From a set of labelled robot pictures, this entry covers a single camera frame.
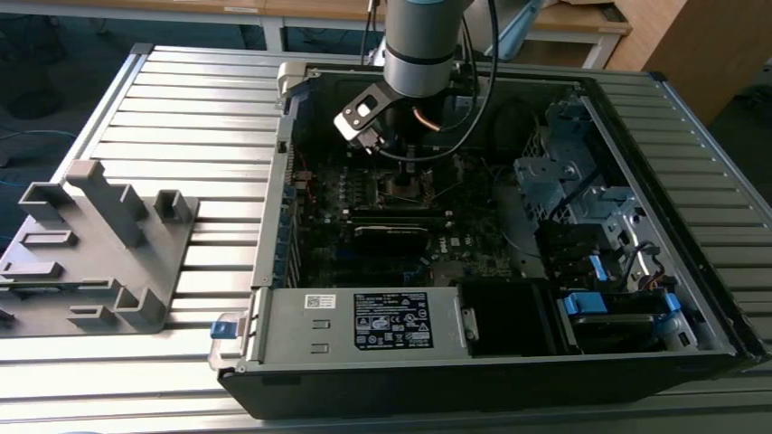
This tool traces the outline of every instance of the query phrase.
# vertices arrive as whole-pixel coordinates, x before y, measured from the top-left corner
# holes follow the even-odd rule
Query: black cable
[[[537,120],[539,119],[539,114],[537,112],[533,110],[533,107],[531,107],[531,105],[528,104],[527,101],[524,101],[520,97],[517,96],[512,96],[509,98],[507,98],[500,104],[499,106],[493,109],[493,111],[491,112],[491,116],[488,116],[487,118],[487,148],[488,150],[493,151],[499,149],[499,143],[500,143],[500,134],[497,134],[499,130],[499,123],[501,120],[501,115],[507,112],[507,108],[513,108],[516,113],[515,113],[515,120],[519,120],[521,118],[521,116],[519,116],[521,114],[521,111],[528,111],[529,114],[532,115],[532,117]],[[507,132],[509,133],[511,131],[517,131],[517,129],[524,129],[523,125],[517,125],[520,124],[520,122],[508,122],[507,126]]]
[[[459,120],[459,122],[456,122],[449,127],[443,127],[439,130],[440,133],[447,133],[448,131],[452,131],[453,129],[460,127],[467,122],[469,116],[472,116],[472,112],[475,111],[475,107],[477,105],[477,61],[475,60],[475,52],[472,50],[472,36],[469,35],[469,26],[467,25],[465,17],[461,18],[461,28],[463,28],[463,46],[465,47],[464,52],[465,55],[469,56],[469,63],[472,65],[472,80],[475,81],[475,84],[472,85],[472,105],[467,110],[467,114],[463,115],[461,120]]]
[[[656,259],[656,255],[652,255],[652,262],[653,262],[653,265],[656,265],[657,269],[659,269],[659,270],[663,272],[663,274],[664,274],[664,264],[663,264],[663,262],[660,262],[659,259]]]
[[[575,198],[588,189],[589,184],[595,181],[595,178],[599,177],[601,174],[601,170],[596,167],[595,170],[589,173],[588,177],[581,180],[581,183],[576,186],[576,189],[557,202],[555,208],[552,208],[551,215],[547,217],[547,221],[552,220],[555,214],[563,209],[568,203],[571,203]]]
[[[531,258],[536,258],[536,259],[541,259],[541,257],[536,254],[536,253],[531,253],[529,251],[524,250],[516,243],[515,241],[512,241],[509,239],[509,237],[507,236],[507,232],[504,232],[504,229],[501,229],[501,237],[504,237],[504,240],[507,240],[507,243],[512,246],[512,248],[515,250],[517,250],[520,253],[523,253],[524,255],[529,256]]]
[[[488,80],[488,85],[487,85],[485,101],[483,102],[483,107],[480,108],[480,111],[477,111],[477,116],[475,117],[475,120],[472,121],[472,125],[469,126],[469,129],[467,129],[467,132],[464,133],[461,139],[459,140],[459,143],[456,143],[456,145],[451,149],[448,149],[445,152],[436,154],[433,156],[417,156],[417,157],[397,156],[395,154],[388,153],[383,149],[379,150],[380,155],[387,157],[387,158],[391,158],[392,160],[397,160],[397,161],[401,161],[404,163],[427,163],[429,161],[435,161],[440,158],[444,158],[445,156],[452,155],[459,150],[459,148],[463,146],[463,144],[467,143],[467,140],[469,139],[469,136],[472,135],[472,131],[475,131],[475,128],[476,128],[477,124],[480,123],[480,118],[483,117],[483,114],[487,111],[488,103],[491,101],[491,97],[493,94],[493,87],[495,87],[493,84],[496,83],[496,72],[499,70],[499,15],[496,14],[495,0],[487,0],[487,7],[488,7],[489,14],[491,14],[491,34],[493,37],[493,59],[491,61],[491,73],[489,73],[489,80]]]
[[[367,45],[367,34],[371,32],[371,20],[373,17],[373,10],[367,10],[367,22],[364,23],[364,35],[361,36],[360,45],[360,65],[364,65],[364,46]]]
[[[380,4],[380,0],[373,0],[373,19],[371,21],[371,24],[373,25],[373,35],[375,35],[375,40],[377,41],[377,5]]]
[[[653,246],[651,241],[641,241],[636,248],[632,250],[629,257],[627,258],[625,272],[623,273],[623,278],[619,281],[620,291],[625,288],[627,280],[629,279],[629,273],[632,272],[632,266],[636,264],[636,256],[639,256],[640,251],[649,246]]]
[[[329,29],[313,30],[309,27],[299,27],[297,28],[303,34],[309,33],[315,34],[316,36],[325,34]]]
[[[332,46],[324,48],[325,52],[329,52],[331,50],[336,49],[340,46],[340,44],[343,43],[343,40],[347,39],[349,32],[351,32],[351,30],[345,30],[343,32],[343,34],[340,35],[340,38],[337,38],[337,42],[333,43]]]
[[[461,35],[461,59],[464,64],[469,63],[469,52],[467,49],[467,38],[463,37]]]

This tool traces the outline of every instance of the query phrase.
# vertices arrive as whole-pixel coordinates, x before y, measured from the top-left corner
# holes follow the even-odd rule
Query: table leg
[[[589,50],[588,58],[584,60],[583,68],[601,70],[605,68],[605,62],[612,57],[613,49],[621,36],[619,34],[605,34]]]
[[[244,48],[248,50],[260,50],[260,34],[256,25],[239,24],[239,32],[241,33],[241,41],[244,41]]]
[[[283,52],[285,50],[284,19],[280,16],[263,16],[260,25],[265,33],[265,50]]]
[[[91,24],[95,29],[96,34],[108,34],[108,19],[107,18],[89,18],[88,24]]]

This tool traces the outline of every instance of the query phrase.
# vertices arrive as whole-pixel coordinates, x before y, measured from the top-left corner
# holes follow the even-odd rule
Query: blue tab
[[[280,226],[289,226],[292,224],[292,216],[285,212],[281,213],[279,216],[279,225]]]
[[[215,321],[209,329],[209,337],[212,339],[236,339],[237,323],[229,321]]]
[[[287,244],[289,242],[289,226],[279,226],[276,242],[281,244]]]
[[[296,189],[293,187],[291,187],[289,185],[285,185],[285,193],[283,195],[283,203],[291,204],[292,201],[295,201],[296,195],[297,195]]]
[[[677,301],[676,294],[667,293],[664,295],[664,302],[667,303],[671,312],[677,312],[680,310],[680,302]]]
[[[600,292],[575,292],[563,299],[568,315],[607,314]]]
[[[573,297],[568,296],[564,298],[563,305],[565,306],[565,312],[568,315],[576,315],[579,313],[579,306],[576,305]]]
[[[595,275],[599,277],[601,282],[608,280],[608,275],[605,274],[605,269],[603,269],[601,258],[599,255],[589,255],[589,262],[592,267],[595,267]]]
[[[283,277],[285,272],[287,272],[287,261],[277,259],[273,262],[273,276]]]
[[[289,246],[283,242],[276,243],[276,251],[273,255],[276,256],[276,260],[284,260],[287,257],[287,251],[289,250]]]

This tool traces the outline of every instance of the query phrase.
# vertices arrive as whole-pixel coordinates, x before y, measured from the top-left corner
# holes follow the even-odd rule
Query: wooden table
[[[253,24],[265,32],[267,49],[285,50],[285,27],[363,30],[367,0],[12,0],[0,13],[84,16],[93,18]],[[379,7],[383,30],[387,6]],[[603,68],[628,23],[611,22],[597,6],[557,4],[545,8],[527,39],[592,45],[585,68]]]
[[[608,62],[659,71],[708,124],[772,53],[769,0],[616,0],[636,31]]]
[[[265,0],[261,21],[265,23],[269,51],[284,50],[285,27],[320,27],[361,30],[367,20],[367,0]],[[387,6],[381,2],[377,21],[387,17]],[[629,23],[609,21],[596,5],[571,6],[557,4],[541,10],[527,40],[548,42],[577,42],[592,45],[584,68],[603,68],[621,36],[629,34]]]

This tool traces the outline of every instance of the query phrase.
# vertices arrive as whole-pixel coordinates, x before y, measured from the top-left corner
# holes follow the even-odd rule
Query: blue cable
[[[27,184],[7,183],[5,181],[0,181],[0,185],[4,185],[5,187],[20,187],[20,188],[29,187]]]
[[[60,131],[57,129],[31,129],[29,131],[17,131],[15,133],[11,133],[11,134],[1,136],[0,141],[7,140],[7,139],[16,137],[16,136],[27,135],[27,134],[29,134],[29,135],[35,135],[35,134],[60,135],[60,136],[67,136],[73,140],[77,138],[77,136],[68,131]]]

